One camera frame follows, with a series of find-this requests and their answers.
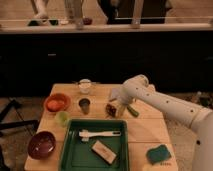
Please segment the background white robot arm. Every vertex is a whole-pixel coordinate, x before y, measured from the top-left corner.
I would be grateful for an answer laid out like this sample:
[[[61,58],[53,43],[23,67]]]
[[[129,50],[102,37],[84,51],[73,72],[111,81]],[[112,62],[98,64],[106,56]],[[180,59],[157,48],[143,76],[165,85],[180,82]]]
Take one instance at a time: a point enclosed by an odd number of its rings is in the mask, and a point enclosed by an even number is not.
[[[49,0],[30,0],[34,10],[35,19],[47,19],[47,5]]]

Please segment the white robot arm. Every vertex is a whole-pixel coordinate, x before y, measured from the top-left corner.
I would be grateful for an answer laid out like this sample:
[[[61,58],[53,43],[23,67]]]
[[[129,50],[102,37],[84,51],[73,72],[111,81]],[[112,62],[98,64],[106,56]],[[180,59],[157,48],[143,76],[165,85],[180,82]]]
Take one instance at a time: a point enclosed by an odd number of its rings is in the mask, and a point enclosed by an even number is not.
[[[112,88],[109,100],[127,106],[141,100],[179,121],[197,134],[192,171],[213,171],[213,110],[148,88],[145,75],[137,75]]]

